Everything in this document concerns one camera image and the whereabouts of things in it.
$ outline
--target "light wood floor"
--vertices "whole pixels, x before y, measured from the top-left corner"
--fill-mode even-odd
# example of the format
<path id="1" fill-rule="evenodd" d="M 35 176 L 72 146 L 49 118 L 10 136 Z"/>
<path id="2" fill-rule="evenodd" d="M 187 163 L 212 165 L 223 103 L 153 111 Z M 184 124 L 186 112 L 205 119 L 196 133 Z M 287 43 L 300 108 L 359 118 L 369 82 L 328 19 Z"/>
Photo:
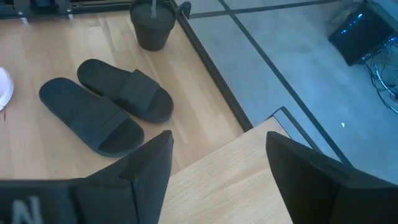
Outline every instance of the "light wood floor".
<path id="1" fill-rule="evenodd" d="M 24 25 L 0 21 L 0 67 L 13 76 L 15 92 L 0 112 L 0 178 L 84 177 L 115 159 L 101 157 L 82 143 L 39 100 L 47 80 L 67 77 L 97 58 L 126 70 L 138 68 L 157 80 L 175 103 L 164 124 L 136 120 L 146 141 L 173 131 L 173 174 L 240 136 L 243 132 L 198 55 L 176 24 L 160 52 L 140 49 L 127 12 L 45 18 Z"/>

